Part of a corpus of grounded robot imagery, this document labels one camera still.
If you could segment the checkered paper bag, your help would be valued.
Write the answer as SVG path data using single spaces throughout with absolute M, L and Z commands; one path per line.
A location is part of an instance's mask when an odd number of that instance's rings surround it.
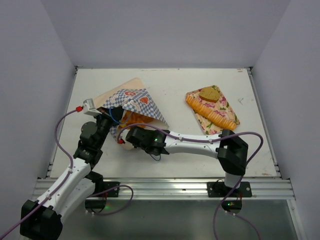
M 120 124 L 112 127 L 110 130 L 110 133 L 116 142 L 119 134 L 124 136 L 133 127 L 141 127 L 147 130 L 167 130 L 169 127 L 160 109 L 157 107 L 140 78 L 133 78 L 124 84 L 95 97 L 93 102 L 96 109 L 99 107 L 107 109 L 122 107 L 122 118 L 126 111 L 153 118 L 153 121 L 150 123 L 134 123 L 125 127 L 122 126 L 121 119 Z M 126 150 L 135 148 L 131 143 L 128 144 L 130 144 L 130 147 Z

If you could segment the herb bread slice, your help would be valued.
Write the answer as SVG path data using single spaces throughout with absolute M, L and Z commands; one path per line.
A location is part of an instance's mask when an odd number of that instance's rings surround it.
M 204 101 L 216 103 L 220 98 L 220 93 L 212 86 L 209 86 L 200 90 L 199 97 Z

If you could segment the long ridged orange bread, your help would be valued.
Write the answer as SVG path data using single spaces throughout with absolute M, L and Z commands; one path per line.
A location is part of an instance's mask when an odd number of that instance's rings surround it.
M 212 122 L 215 126 L 220 127 L 221 129 L 226 129 L 231 131 L 236 129 L 237 125 L 233 121 L 214 112 L 209 107 L 205 106 L 200 101 L 198 101 L 196 98 L 193 98 L 192 96 L 188 95 L 186 96 L 185 101 L 195 113 L 206 118 L 207 120 Z

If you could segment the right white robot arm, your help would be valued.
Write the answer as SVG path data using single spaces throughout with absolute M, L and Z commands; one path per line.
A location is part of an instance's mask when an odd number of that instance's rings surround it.
M 125 142 L 154 156 L 184 153 L 218 159 L 225 172 L 223 192 L 232 197 L 241 190 L 249 146 L 231 130 L 220 135 L 187 135 L 135 126 L 126 133 Z

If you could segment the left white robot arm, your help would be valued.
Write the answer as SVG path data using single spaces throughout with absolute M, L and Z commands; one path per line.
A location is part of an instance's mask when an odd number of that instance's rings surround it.
M 102 146 L 110 129 L 117 126 L 114 113 L 122 116 L 123 110 L 100 107 L 95 121 L 81 128 L 80 140 L 70 163 L 52 186 L 36 200 L 27 200 L 21 208 L 19 232 L 31 240 L 56 240 L 69 215 L 90 196 L 105 197 L 103 176 L 93 171 L 102 156 Z

